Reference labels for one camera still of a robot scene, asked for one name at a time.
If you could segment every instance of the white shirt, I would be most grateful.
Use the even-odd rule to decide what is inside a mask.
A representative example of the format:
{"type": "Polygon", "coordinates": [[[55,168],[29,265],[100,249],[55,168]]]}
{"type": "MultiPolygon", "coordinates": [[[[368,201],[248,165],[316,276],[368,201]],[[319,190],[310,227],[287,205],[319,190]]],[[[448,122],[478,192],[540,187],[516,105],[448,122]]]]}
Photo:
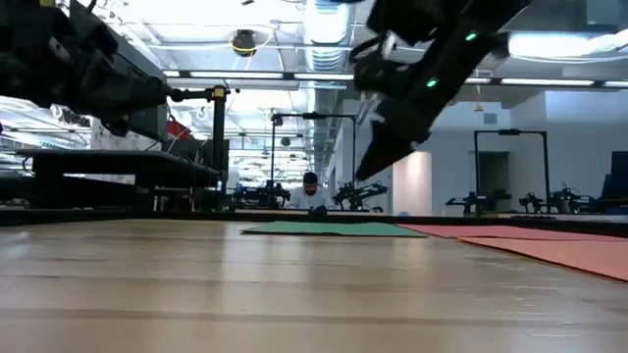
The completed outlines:
{"type": "Polygon", "coordinates": [[[303,186],[294,189],[290,193],[290,201],[286,204],[286,208],[297,210],[310,210],[321,206],[325,206],[328,210],[334,209],[334,202],[321,186],[314,195],[306,194],[303,186]]]}

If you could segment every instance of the black table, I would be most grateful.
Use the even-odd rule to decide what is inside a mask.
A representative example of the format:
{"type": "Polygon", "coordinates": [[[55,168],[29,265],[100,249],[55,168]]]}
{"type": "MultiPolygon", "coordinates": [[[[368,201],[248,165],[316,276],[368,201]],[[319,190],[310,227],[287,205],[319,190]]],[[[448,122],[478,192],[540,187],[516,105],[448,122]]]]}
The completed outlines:
{"type": "Polygon", "coordinates": [[[67,174],[128,175],[141,187],[202,187],[220,179],[216,170],[160,151],[21,149],[17,154],[32,158],[40,180],[67,174]]]}

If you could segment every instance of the red object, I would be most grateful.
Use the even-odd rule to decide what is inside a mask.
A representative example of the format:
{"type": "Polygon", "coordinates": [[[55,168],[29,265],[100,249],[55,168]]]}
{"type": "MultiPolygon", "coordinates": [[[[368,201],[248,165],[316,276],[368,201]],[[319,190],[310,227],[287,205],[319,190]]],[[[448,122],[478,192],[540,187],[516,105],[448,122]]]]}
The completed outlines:
{"type": "Polygon", "coordinates": [[[571,269],[628,281],[628,242],[542,241],[495,238],[460,240],[533,257],[571,269]]]}
{"type": "Polygon", "coordinates": [[[445,238],[461,237],[488,237],[505,239],[528,240],[594,240],[610,242],[626,242],[628,239],[605,236],[574,233],[566,231],[551,231],[541,229],[528,229],[508,226],[422,226],[422,225],[398,225],[400,227],[416,230],[430,235],[445,238]]]}
{"type": "Polygon", "coordinates": [[[167,127],[168,134],[172,138],[176,138],[177,136],[180,140],[187,140],[191,138],[191,135],[189,134],[189,129],[179,124],[179,122],[168,122],[167,127]]]}

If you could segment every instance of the man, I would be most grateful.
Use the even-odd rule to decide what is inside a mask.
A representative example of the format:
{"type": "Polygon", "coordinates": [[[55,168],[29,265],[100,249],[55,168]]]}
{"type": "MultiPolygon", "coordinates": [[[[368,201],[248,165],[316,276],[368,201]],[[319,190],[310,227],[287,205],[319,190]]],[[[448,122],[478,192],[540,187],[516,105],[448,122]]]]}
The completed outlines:
{"type": "Polygon", "coordinates": [[[334,203],[325,189],[318,184],[318,177],[308,172],[303,176],[303,186],[290,193],[286,208],[297,210],[316,210],[321,207],[334,209],[334,203]]]}

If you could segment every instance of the table surface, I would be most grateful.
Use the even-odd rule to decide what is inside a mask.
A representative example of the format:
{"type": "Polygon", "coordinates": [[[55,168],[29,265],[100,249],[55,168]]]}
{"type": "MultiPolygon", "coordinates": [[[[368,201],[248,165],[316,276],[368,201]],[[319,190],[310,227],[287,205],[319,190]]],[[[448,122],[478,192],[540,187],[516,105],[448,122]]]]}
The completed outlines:
{"type": "Polygon", "coordinates": [[[3,352],[625,352],[628,286],[450,239],[0,228],[3,352]]]}

